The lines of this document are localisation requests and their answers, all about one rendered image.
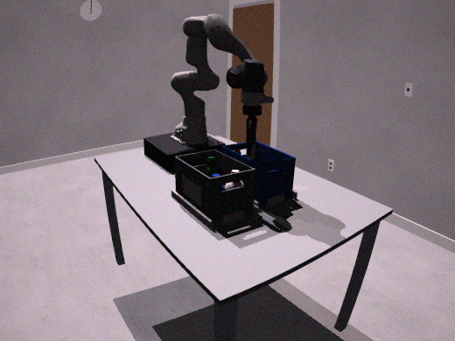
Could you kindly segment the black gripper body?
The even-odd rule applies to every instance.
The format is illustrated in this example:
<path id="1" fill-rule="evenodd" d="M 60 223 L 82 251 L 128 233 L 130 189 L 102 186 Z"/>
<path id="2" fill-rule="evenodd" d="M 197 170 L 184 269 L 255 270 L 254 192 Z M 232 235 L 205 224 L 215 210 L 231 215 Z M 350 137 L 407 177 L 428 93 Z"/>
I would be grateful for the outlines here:
<path id="1" fill-rule="evenodd" d="M 262 106 L 242 106 L 242 113 L 244 115 L 248 115 L 248 123 L 249 119 L 252 119 L 252 123 L 255 125 L 255 119 L 256 115 L 261 115 L 262 114 Z"/>

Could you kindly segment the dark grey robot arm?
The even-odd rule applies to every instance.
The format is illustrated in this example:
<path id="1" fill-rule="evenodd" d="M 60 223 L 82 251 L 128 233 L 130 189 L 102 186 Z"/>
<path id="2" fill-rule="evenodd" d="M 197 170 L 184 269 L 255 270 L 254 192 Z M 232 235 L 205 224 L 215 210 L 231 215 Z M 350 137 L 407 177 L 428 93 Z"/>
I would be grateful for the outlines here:
<path id="1" fill-rule="evenodd" d="M 244 105 L 260 106 L 274 101 L 273 97 L 264 94 L 263 86 L 268 75 L 263 63 L 256 60 L 222 16 L 189 17 L 183 23 L 183 31 L 187 36 L 185 60 L 198 70 L 175 73 L 171 78 L 171 86 L 181 95 L 185 107 L 183 121 L 175 128 L 176 133 L 171 139 L 180 144 L 207 142 L 205 102 L 193 95 L 194 91 L 212 90 L 220 84 L 218 74 L 207 62 L 207 38 L 214 48 L 230 52 L 241 60 L 240 65 L 228 69 L 227 83 L 231 88 L 242 88 L 241 102 Z"/>

